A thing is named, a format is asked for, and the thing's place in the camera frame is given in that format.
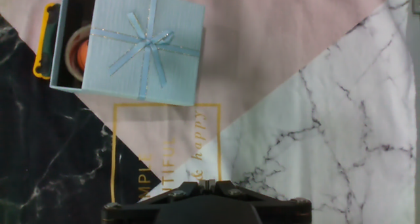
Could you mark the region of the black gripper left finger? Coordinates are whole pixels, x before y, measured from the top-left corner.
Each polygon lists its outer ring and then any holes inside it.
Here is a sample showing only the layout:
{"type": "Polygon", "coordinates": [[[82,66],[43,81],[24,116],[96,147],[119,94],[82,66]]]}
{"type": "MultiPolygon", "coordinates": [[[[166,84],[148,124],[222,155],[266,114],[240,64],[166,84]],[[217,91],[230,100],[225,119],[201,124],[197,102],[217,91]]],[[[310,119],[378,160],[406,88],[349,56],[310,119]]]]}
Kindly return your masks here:
{"type": "Polygon", "coordinates": [[[102,208],[102,218],[155,218],[169,204],[199,196],[206,188],[207,180],[183,182],[178,188],[135,204],[111,202],[102,208]]]}

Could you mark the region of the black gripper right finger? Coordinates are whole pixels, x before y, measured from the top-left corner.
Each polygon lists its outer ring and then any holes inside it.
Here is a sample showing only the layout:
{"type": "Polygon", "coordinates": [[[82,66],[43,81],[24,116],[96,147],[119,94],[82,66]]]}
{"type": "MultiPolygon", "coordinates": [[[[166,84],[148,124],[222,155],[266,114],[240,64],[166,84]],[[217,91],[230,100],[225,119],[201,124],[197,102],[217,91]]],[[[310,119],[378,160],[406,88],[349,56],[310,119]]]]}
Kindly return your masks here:
{"type": "Polygon", "coordinates": [[[245,189],[231,181],[207,180],[207,191],[225,198],[244,201],[251,204],[261,217],[289,216],[311,217],[312,203],[306,198],[278,200],[261,193],[245,189]]]}

